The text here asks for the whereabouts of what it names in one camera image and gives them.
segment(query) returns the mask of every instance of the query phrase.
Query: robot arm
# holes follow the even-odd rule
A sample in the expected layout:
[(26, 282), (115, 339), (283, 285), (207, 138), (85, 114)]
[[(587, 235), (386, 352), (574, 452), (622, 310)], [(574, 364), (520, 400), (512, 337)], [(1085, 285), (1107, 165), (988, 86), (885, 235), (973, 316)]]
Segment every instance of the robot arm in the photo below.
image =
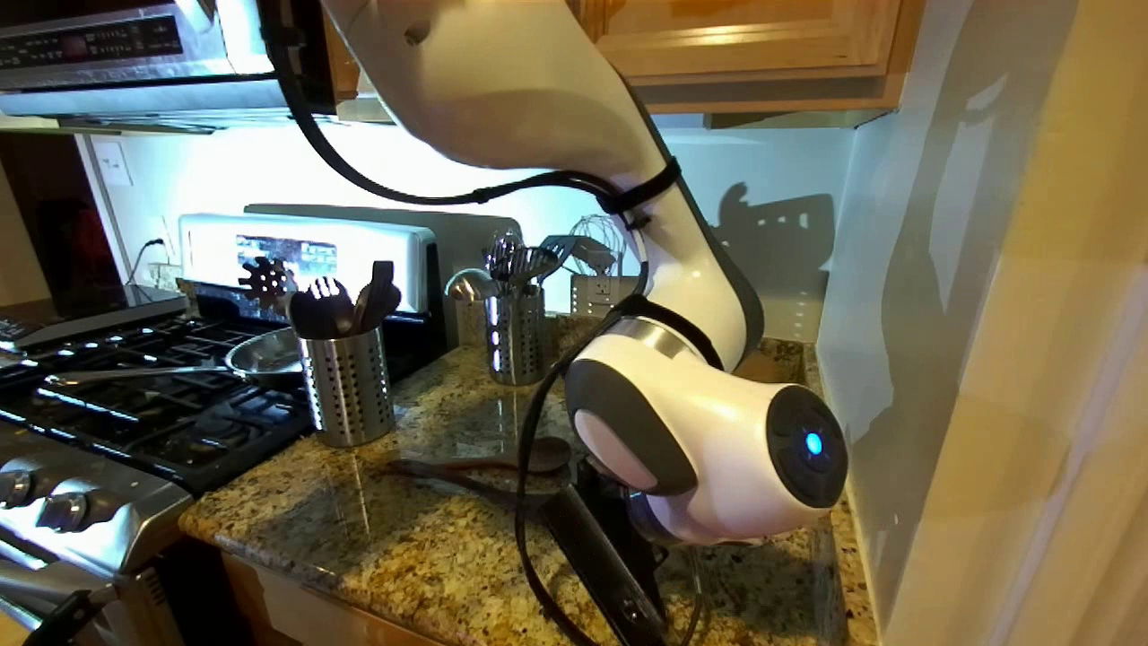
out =
[[(563, 0), (324, 0), (395, 118), (446, 157), (574, 168), (622, 188), (671, 165), (624, 80)], [(637, 526), (758, 543), (825, 514), (848, 474), (831, 413), (802, 387), (729, 369), (762, 339), (762, 302), (682, 180), (642, 204), (646, 307), (566, 369), (578, 437), (635, 492)]]

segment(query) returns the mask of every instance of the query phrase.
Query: stove knob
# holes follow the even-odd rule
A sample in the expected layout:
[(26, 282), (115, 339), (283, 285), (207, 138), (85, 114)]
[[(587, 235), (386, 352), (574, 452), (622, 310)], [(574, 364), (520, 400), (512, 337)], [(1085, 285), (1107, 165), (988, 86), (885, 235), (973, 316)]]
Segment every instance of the stove knob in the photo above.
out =
[(29, 507), (36, 499), (36, 470), (0, 470), (0, 503)]
[(93, 499), (85, 492), (45, 495), (36, 516), (39, 526), (84, 529), (90, 525)]

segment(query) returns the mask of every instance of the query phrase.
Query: blue light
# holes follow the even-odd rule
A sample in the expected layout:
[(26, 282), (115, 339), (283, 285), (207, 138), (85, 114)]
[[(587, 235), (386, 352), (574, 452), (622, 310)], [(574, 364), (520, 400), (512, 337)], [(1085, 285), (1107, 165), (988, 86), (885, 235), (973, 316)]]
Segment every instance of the blue light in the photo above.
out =
[(807, 448), (811, 454), (823, 454), (823, 452), (825, 452), (825, 437), (823, 437), (819, 430), (802, 430), (802, 448)]

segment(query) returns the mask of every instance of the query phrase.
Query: metal utensil holder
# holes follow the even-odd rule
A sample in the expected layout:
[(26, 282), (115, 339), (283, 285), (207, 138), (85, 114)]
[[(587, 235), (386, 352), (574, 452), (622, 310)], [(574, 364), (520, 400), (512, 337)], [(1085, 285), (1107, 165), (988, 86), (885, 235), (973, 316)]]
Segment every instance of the metal utensil holder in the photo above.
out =
[(546, 369), (546, 295), (496, 291), (483, 298), (487, 373), (501, 382), (531, 382)]
[(349, 337), (300, 337), (300, 373), (324, 443), (351, 448), (395, 428), (379, 325)]

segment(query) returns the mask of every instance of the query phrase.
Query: granite countertop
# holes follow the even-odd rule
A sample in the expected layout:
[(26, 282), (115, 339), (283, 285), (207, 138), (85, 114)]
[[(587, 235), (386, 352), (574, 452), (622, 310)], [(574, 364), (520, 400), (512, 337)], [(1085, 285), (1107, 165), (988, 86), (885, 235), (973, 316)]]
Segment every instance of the granite countertop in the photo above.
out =
[[(762, 352), (776, 364), (807, 357), (801, 345)], [(448, 352), (390, 394), (395, 432), (363, 448), (300, 437), (192, 503), (184, 529), (442, 641), (566, 641), (520, 575), (507, 507), (383, 474), (395, 454), (508, 454), (531, 387), (501, 387), (476, 352)], [(561, 394), (539, 432), (570, 437)], [(543, 526), (531, 526), (531, 557), (561, 606), (595, 641), (613, 641)], [(671, 641), (695, 606), (695, 641), (876, 641), (848, 503), (765, 544), (671, 549), (658, 581)]]

